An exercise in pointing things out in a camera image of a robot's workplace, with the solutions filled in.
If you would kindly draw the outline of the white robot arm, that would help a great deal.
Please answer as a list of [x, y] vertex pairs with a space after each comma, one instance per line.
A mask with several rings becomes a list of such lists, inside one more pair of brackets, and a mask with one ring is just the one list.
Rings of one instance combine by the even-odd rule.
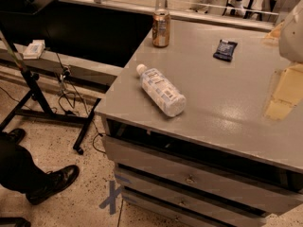
[[278, 38], [280, 56], [291, 62], [280, 74], [265, 111], [269, 118], [282, 120], [303, 99], [303, 0], [266, 38]]

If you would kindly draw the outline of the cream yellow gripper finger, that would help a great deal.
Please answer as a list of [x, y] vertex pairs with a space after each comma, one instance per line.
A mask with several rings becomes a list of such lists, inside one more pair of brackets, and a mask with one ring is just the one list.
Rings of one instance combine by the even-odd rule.
[[282, 71], [265, 115], [273, 120], [282, 120], [302, 99], [303, 64], [293, 62]]

